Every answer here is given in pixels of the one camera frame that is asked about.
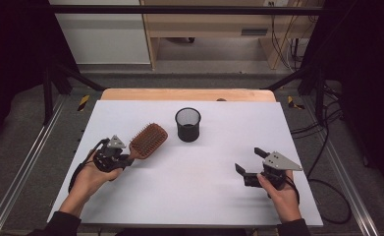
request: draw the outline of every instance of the aluminum rail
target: aluminum rail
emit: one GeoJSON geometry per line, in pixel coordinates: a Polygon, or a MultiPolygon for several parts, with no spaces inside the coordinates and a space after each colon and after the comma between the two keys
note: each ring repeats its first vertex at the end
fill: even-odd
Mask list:
{"type": "Polygon", "coordinates": [[[59,95],[54,107],[55,112],[53,114],[52,119],[48,124],[44,125],[41,128],[41,131],[39,132],[38,137],[35,139],[35,142],[33,143],[31,149],[29,150],[27,157],[24,160],[24,163],[22,164],[20,170],[15,176],[14,181],[10,185],[7,193],[5,194],[0,204],[0,231],[11,209],[14,206],[14,203],[16,202],[18,196],[20,195],[20,192],[26,183],[29,173],[31,172],[33,166],[35,165],[42,151],[42,148],[47,142],[47,139],[51,131],[53,130],[53,127],[56,124],[58,117],[60,116],[63,105],[66,101],[66,98],[67,97],[65,95],[59,95]]]}
{"type": "Polygon", "coordinates": [[[231,6],[133,6],[133,5],[28,5],[28,10],[57,14],[204,14],[324,16],[341,13],[321,7],[231,7],[231,6]]]}

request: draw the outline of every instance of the wire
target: wire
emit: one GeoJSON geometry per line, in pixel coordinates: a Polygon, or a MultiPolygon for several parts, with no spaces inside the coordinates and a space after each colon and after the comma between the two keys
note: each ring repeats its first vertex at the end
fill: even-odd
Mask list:
{"type": "MultiPolygon", "coordinates": [[[[338,112],[340,112],[342,109],[338,109],[334,112],[332,112],[329,116],[325,117],[325,120],[330,120],[331,122],[335,121],[338,117],[336,118],[332,118],[332,116],[334,116],[335,114],[337,114],[338,112]]],[[[320,126],[320,124],[318,122],[314,122],[313,124],[307,126],[307,127],[304,127],[304,128],[298,128],[298,129],[295,129],[295,130],[292,130],[290,133],[292,135],[296,135],[296,134],[300,134],[300,133],[304,133],[304,132],[307,132],[311,129],[314,129],[315,127],[318,127],[320,126]]]]}
{"type": "MultiPolygon", "coordinates": [[[[293,23],[296,21],[297,18],[298,18],[298,16],[292,16],[292,18],[290,19],[289,26],[287,27],[287,31],[284,34],[285,39],[287,39],[287,35],[290,31],[290,28],[293,26],[293,23]]],[[[272,45],[274,47],[274,50],[278,53],[278,56],[279,56],[281,62],[283,63],[283,65],[293,72],[293,69],[292,69],[290,63],[286,62],[286,60],[284,58],[282,47],[280,46],[280,43],[278,42],[277,35],[275,34],[275,15],[271,15],[271,42],[272,42],[272,45]]]]}
{"type": "Polygon", "coordinates": [[[328,118],[328,116],[327,116],[327,111],[328,111],[328,109],[329,109],[329,107],[330,107],[331,105],[336,104],[336,103],[338,103],[338,102],[339,102],[338,100],[332,101],[331,103],[329,103],[329,105],[328,105],[328,106],[326,107],[326,109],[325,109],[325,118],[326,118],[326,119],[324,119],[324,129],[326,130],[326,136],[325,136],[323,145],[322,145],[322,147],[321,147],[321,149],[320,149],[320,151],[319,151],[317,157],[315,158],[315,160],[314,160],[314,162],[313,162],[313,164],[312,164],[310,170],[308,171],[306,177],[307,177],[307,181],[308,181],[308,182],[318,182],[318,183],[321,183],[321,184],[323,184],[323,185],[325,185],[325,186],[331,188],[332,190],[334,190],[338,195],[340,195],[340,196],[343,198],[344,202],[347,204],[347,207],[348,207],[348,215],[347,215],[347,217],[346,217],[344,220],[333,220],[333,219],[329,219],[329,218],[323,216],[322,214],[320,214],[320,216],[321,216],[324,220],[326,220],[326,221],[328,221],[328,222],[331,222],[331,223],[334,223],[334,224],[345,224],[345,223],[347,223],[348,221],[350,221],[351,218],[352,218],[352,209],[351,209],[351,205],[350,205],[350,203],[348,202],[348,200],[346,199],[346,197],[345,197],[339,190],[337,190],[335,187],[333,187],[333,186],[330,185],[329,183],[327,183],[327,182],[325,182],[325,181],[322,181],[322,180],[318,180],[318,179],[312,179],[312,178],[310,178],[310,175],[311,175],[311,173],[312,173],[314,167],[316,166],[316,164],[317,164],[318,161],[320,160],[320,157],[322,156],[322,153],[323,153],[323,151],[324,151],[324,149],[325,149],[325,147],[326,147],[326,144],[327,144],[327,142],[328,142],[328,140],[329,140],[329,122],[328,122],[328,119],[327,119],[327,118],[328,118]]]}
{"type": "Polygon", "coordinates": [[[287,176],[287,175],[286,175],[286,183],[288,185],[290,185],[290,187],[293,188],[293,190],[296,193],[297,202],[298,202],[298,204],[300,204],[300,193],[299,193],[299,190],[297,189],[295,182],[289,176],[287,176]]]}
{"type": "Polygon", "coordinates": [[[292,40],[289,43],[290,43],[290,48],[292,49],[291,51],[292,51],[292,58],[293,58],[293,60],[301,62],[303,56],[298,56],[297,55],[296,47],[295,47],[295,51],[293,51],[293,38],[292,38],[292,40]]]}
{"type": "Polygon", "coordinates": [[[290,65],[290,61],[289,61],[289,49],[290,49],[291,54],[292,54],[292,59],[295,63],[294,69],[298,70],[299,68],[297,67],[297,62],[302,61],[302,57],[301,57],[301,59],[299,59],[298,56],[295,55],[296,54],[296,48],[295,48],[295,52],[293,52],[293,39],[291,38],[291,40],[290,40],[289,38],[287,38],[287,41],[290,44],[290,47],[287,49],[287,63],[290,65]]]}
{"type": "Polygon", "coordinates": [[[308,20],[312,23],[317,23],[317,17],[316,16],[308,16],[308,20]]]}
{"type": "Polygon", "coordinates": [[[287,65],[289,65],[289,66],[290,66],[290,61],[289,61],[289,51],[290,51],[291,49],[292,49],[291,46],[287,48],[287,65]]]}
{"type": "MultiPolygon", "coordinates": [[[[341,117],[342,117],[342,114],[339,114],[339,116],[337,116],[335,118],[332,118],[332,119],[329,119],[328,123],[331,124],[332,122],[334,122],[335,120],[337,120],[338,118],[341,118],[341,117]]],[[[299,137],[293,137],[293,140],[298,140],[298,139],[302,139],[302,138],[305,138],[305,137],[308,137],[308,136],[312,136],[314,134],[317,134],[317,133],[321,132],[322,130],[323,130],[323,128],[320,128],[320,130],[316,130],[316,131],[314,131],[312,133],[309,133],[307,135],[299,136],[299,137]]]]}
{"type": "Polygon", "coordinates": [[[331,222],[331,223],[334,223],[334,224],[346,224],[348,223],[351,218],[352,218],[352,210],[351,210],[351,205],[350,203],[348,202],[347,198],[345,197],[345,195],[343,193],[341,193],[338,189],[336,189],[335,187],[333,187],[332,185],[330,185],[329,183],[327,182],[324,182],[322,180],[318,180],[318,179],[308,179],[308,182],[317,182],[317,183],[320,183],[320,184],[323,184],[329,188],[331,188],[333,191],[335,191],[339,196],[342,197],[342,199],[344,200],[344,202],[346,203],[347,205],[347,208],[348,208],[348,215],[346,216],[345,219],[343,220],[334,220],[334,219],[330,219],[328,217],[325,217],[323,214],[320,214],[320,216],[328,221],[328,222],[331,222]]]}
{"type": "Polygon", "coordinates": [[[97,150],[97,148],[100,146],[100,145],[103,145],[105,144],[106,142],[108,141],[108,139],[103,139],[101,141],[99,141],[99,143],[97,143],[97,145],[88,153],[86,159],[81,163],[83,164],[83,166],[85,166],[86,164],[88,164],[89,162],[87,162],[90,157],[93,155],[93,153],[97,150]]]}
{"type": "Polygon", "coordinates": [[[308,26],[308,28],[302,33],[302,36],[300,38],[304,38],[305,34],[308,32],[308,30],[310,30],[310,28],[314,26],[314,23],[310,24],[310,26],[308,26]]]}
{"type": "Polygon", "coordinates": [[[333,99],[337,100],[339,99],[342,95],[334,90],[332,90],[326,82],[324,83],[324,91],[326,92],[326,95],[329,95],[330,97],[334,96],[333,99]]]}

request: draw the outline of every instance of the human hand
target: human hand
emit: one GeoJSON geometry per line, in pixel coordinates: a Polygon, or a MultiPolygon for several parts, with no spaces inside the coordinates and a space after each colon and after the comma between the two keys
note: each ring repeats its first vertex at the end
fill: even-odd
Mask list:
{"type": "Polygon", "coordinates": [[[78,174],[69,196],[60,206],[60,211],[79,217],[84,204],[87,203],[89,198],[96,193],[105,182],[118,178],[122,173],[122,168],[114,169],[109,173],[100,171],[92,162],[94,155],[95,152],[78,174]]]}
{"type": "MultiPolygon", "coordinates": [[[[293,171],[287,170],[286,175],[293,180],[293,171]]],[[[296,192],[288,183],[285,183],[281,190],[276,190],[264,176],[261,174],[256,176],[258,177],[259,184],[271,197],[282,223],[302,218],[296,192]]]]}

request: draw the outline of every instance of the black mesh cup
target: black mesh cup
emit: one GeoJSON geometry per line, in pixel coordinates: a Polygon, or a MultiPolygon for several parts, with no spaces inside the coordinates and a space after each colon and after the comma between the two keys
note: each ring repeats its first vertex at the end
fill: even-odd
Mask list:
{"type": "Polygon", "coordinates": [[[186,107],[176,114],[177,135],[180,140],[190,143],[197,140],[201,116],[194,108],[186,107]]]}

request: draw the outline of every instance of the person's arm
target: person's arm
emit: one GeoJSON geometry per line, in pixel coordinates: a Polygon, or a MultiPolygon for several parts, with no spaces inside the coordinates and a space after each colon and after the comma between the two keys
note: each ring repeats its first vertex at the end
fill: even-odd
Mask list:
{"type": "MultiPolygon", "coordinates": [[[[291,180],[293,180],[293,171],[288,170],[286,171],[286,174],[291,180]]],[[[282,189],[276,190],[264,176],[257,174],[257,177],[259,184],[271,197],[280,218],[281,224],[277,225],[278,235],[310,235],[307,225],[305,224],[302,214],[300,213],[295,190],[287,183],[282,189]]]]}
{"type": "Polygon", "coordinates": [[[63,201],[60,209],[43,230],[34,230],[28,236],[75,236],[81,224],[84,204],[107,181],[116,179],[123,169],[115,169],[109,173],[96,168],[94,163],[88,162],[76,178],[72,191],[63,201]]]}

